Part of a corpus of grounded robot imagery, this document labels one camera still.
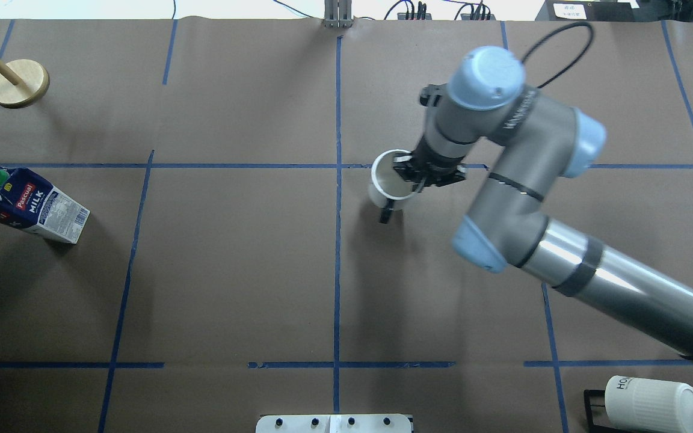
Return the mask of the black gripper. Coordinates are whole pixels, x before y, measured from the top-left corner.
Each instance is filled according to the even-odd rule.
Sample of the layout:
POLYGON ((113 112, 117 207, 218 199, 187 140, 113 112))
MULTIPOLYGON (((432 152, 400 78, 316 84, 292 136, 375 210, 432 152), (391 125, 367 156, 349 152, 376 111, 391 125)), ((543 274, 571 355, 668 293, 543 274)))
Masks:
POLYGON ((404 181, 412 183, 414 188, 443 187, 467 178, 467 170, 460 163, 462 159, 443 156, 422 135, 411 154, 392 158, 392 169, 404 181))

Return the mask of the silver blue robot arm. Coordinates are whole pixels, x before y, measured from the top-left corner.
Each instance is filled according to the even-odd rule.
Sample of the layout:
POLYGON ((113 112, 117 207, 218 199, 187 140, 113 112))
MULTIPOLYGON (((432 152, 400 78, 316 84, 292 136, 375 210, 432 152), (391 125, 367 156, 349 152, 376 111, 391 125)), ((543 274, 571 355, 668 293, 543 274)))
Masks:
POLYGON ((468 52, 418 99, 419 142, 392 165, 414 190, 462 183, 482 141, 500 150, 458 222, 459 255, 519 269, 693 363, 693 169, 595 167, 607 129, 499 46, 468 52))

